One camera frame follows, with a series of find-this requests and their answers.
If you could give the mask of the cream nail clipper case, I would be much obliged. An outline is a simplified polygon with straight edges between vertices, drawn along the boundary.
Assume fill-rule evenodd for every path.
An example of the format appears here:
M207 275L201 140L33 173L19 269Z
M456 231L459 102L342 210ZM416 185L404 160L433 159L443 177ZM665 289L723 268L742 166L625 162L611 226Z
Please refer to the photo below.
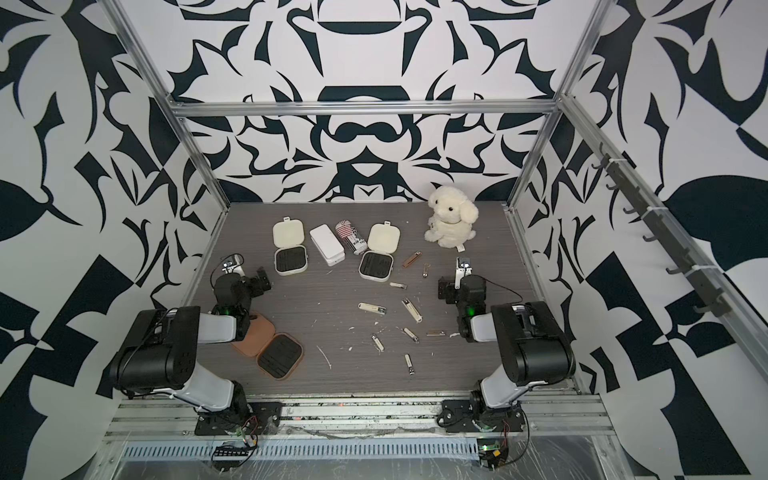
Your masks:
M358 273L363 279L376 282L386 282L389 279L400 236L400 230L390 221L371 227L368 250L363 254L358 268Z

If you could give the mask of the cream large nail clipper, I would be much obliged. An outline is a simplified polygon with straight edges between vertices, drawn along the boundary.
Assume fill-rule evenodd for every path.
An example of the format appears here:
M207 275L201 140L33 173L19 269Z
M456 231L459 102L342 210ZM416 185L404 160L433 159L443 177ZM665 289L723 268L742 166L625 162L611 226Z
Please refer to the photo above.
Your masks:
M362 311L377 315L385 315L387 313L387 309L385 307L365 302L359 303L358 308Z

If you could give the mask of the small clipper front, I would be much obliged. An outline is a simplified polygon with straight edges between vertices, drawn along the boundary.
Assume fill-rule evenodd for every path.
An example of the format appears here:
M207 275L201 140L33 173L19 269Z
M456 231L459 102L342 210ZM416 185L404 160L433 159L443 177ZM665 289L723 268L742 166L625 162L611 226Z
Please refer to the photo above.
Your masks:
M405 363L406 363L409 375L414 375L415 374L415 368L414 368L414 365L413 365L412 358L411 358L410 354L408 354L408 353L404 354L404 360L405 360Z

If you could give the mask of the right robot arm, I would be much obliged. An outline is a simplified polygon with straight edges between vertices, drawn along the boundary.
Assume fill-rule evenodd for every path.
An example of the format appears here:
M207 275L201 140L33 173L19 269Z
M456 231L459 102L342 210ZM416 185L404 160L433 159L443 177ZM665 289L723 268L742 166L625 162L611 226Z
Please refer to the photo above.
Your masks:
M480 380L462 407L443 408L443 427L493 431L507 419L522 420L520 399L530 391L571 378L576 360L565 333L542 301L486 305L485 277L470 260L456 259L452 278L438 281L438 297L457 308L460 336L469 343L495 343L501 364Z

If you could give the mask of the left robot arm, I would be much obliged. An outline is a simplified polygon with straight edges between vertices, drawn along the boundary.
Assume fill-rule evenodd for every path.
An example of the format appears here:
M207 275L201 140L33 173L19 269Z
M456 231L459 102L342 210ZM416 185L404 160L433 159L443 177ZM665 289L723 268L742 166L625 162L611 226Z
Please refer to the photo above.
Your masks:
M243 387L197 360L198 347L250 348L251 301L272 288L266 270L253 277L232 271L213 284L210 313L198 306L139 312L108 367L113 388L128 398L166 395L192 406L200 417L240 426L251 416Z

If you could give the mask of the brown nail file tool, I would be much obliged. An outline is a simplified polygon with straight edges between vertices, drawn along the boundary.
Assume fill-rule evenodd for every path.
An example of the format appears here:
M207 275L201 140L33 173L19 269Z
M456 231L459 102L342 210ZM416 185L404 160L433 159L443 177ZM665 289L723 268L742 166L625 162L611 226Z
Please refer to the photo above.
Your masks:
M421 251L416 251L413 254L411 254L403 263L403 268L409 268L411 265L413 265L420 257L422 256Z

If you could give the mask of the brown nail clipper case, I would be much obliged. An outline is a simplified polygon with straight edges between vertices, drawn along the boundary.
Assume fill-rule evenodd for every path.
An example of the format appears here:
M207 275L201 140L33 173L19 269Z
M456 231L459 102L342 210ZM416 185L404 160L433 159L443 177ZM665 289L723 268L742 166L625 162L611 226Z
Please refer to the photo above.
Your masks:
M304 357L304 347L294 337L278 332L263 315L252 315L242 340L232 343L241 355L251 358L268 376L286 380Z

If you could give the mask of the cream case far left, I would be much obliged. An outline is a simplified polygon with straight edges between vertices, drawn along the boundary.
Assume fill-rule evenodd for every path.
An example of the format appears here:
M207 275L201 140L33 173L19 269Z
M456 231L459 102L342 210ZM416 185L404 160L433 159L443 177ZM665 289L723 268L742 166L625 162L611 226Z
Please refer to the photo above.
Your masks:
M275 271L281 276L303 273L308 267L305 231L298 219L284 217L273 226Z

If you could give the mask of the white plush dog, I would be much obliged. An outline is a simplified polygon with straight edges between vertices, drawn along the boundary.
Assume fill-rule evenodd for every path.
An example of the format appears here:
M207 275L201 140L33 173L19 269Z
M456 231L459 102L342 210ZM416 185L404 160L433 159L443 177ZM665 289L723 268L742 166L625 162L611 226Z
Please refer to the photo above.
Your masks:
M465 244L476 236L473 225L479 218L479 209L460 189L438 187L428 199L432 216L424 239L442 248L465 251Z

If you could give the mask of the white rectangular box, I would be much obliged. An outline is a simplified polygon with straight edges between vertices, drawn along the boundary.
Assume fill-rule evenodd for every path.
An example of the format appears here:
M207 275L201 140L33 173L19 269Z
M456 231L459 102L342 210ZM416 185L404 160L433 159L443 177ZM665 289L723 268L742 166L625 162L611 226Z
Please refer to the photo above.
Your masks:
M327 224L313 228L310 238L329 267L345 259L344 247Z

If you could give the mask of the flag pattern can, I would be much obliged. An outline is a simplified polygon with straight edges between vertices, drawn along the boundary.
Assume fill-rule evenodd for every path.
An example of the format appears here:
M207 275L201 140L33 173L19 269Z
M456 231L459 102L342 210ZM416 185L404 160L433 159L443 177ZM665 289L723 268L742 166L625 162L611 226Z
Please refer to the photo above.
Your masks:
M338 222L335 231L340 241L348 246L355 255L364 254L368 250L366 240L349 220Z

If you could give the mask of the right electronics board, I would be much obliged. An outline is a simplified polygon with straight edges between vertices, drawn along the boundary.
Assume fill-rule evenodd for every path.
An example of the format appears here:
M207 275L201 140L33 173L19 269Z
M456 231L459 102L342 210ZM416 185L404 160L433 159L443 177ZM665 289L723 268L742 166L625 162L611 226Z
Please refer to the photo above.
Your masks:
M489 470L496 470L506 464L509 447L500 438L481 438L477 440L479 465Z

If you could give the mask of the electronics board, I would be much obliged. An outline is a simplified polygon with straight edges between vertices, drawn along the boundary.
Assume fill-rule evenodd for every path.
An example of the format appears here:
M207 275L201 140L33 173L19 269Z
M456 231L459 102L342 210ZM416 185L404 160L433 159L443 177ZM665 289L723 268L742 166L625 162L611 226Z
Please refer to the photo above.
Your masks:
M236 469L245 464L252 456L254 448L235 444L216 446L211 454L211 466L220 472Z
M477 440L479 465L489 470L496 470L506 464L509 447L500 438L481 438Z

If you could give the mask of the left electronics board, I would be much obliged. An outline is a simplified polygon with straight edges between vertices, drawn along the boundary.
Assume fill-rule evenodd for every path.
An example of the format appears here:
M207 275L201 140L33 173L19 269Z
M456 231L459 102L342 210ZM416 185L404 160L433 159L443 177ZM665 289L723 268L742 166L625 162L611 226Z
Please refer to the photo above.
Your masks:
M254 448L235 444L216 446L211 454L211 466L220 472L236 469L245 464L252 456Z

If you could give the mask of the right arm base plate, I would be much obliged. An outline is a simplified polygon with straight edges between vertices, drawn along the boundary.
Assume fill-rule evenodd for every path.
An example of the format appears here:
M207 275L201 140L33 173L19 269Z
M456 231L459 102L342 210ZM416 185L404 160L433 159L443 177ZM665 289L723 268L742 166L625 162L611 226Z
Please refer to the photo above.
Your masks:
M447 433L517 433L527 425L519 407L489 409L475 400L443 400L436 423Z

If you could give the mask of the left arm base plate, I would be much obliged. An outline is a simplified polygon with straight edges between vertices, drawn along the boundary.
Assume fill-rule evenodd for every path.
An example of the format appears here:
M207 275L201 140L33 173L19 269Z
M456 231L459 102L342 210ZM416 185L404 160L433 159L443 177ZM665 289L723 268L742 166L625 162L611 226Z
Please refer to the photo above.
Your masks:
M262 435L280 425L282 402L250 402L247 407L231 407L212 413L200 413L194 429L196 436Z

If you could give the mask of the aluminium front rail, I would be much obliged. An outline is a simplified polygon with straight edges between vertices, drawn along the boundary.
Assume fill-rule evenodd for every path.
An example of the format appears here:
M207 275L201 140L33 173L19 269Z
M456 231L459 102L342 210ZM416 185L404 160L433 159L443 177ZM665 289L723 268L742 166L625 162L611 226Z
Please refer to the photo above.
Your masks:
M315 439L351 437L435 437L445 402L467 403L466 392L411 392L362 396L256 396L260 433L269 437ZM572 390L542 389L525 395L521 406L534 436L616 435L600 397ZM104 439L194 440L199 417L175 400L145 398L120 403Z

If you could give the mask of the wall hook rack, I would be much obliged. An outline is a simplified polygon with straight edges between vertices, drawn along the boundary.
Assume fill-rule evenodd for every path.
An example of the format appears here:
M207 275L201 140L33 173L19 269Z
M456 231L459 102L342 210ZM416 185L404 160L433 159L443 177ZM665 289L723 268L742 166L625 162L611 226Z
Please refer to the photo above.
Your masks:
M716 267L694 251L693 241L683 232L670 210L650 191L630 162L625 158L612 157L604 151L603 145L599 146L599 156L593 168L605 171L612 180L608 189L621 192L629 202L630 206L624 213L642 221L650 231L643 240L658 243L673 262L666 273L683 276L699 296L702 304L696 306L694 311L711 313L716 317L730 313L732 307L715 277Z

